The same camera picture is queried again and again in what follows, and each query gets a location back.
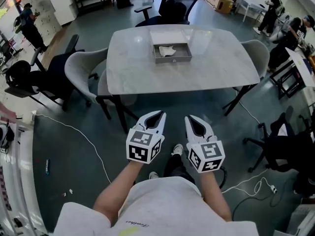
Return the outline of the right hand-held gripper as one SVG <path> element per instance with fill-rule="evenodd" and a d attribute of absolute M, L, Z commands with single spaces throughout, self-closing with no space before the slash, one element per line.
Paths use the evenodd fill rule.
<path fill-rule="evenodd" d="M 209 123 L 188 115 L 185 117 L 188 160 L 198 173 L 218 170 L 225 152 L 222 141 L 217 139 Z"/>

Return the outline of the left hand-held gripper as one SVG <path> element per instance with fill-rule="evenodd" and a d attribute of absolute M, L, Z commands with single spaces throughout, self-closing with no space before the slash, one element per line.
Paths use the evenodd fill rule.
<path fill-rule="evenodd" d="M 139 118 L 126 140 L 128 160 L 150 164 L 161 151 L 166 112 L 153 111 Z"/>

